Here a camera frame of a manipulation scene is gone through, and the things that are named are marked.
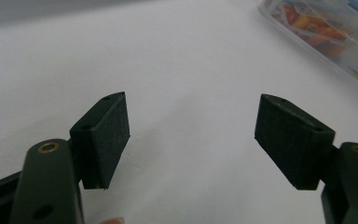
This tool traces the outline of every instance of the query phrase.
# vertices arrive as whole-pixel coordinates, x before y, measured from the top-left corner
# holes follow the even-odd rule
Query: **white table surface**
[[[358,86],[268,22],[257,0],[0,0],[0,178],[125,91],[131,139],[86,223],[324,223],[254,140],[261,93],[358,142]]]

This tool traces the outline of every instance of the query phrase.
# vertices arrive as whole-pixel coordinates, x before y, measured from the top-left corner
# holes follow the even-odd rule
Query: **white background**
[[[254,140],[261,93],[358,142],[358,86],[270,24],[257,0],[0,0],[0,178],[125,91],[131,139],[86,223],[324,223]]]

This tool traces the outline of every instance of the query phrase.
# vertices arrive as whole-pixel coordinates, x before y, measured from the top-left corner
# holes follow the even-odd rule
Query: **clear plastic container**
[[[358,0],[265,0],[260,11],[358,83]]]

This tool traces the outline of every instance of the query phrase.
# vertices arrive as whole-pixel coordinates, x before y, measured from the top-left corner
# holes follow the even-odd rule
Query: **plastic storage box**
[[[265,0],[260,11],[358,83],[358,0]]]

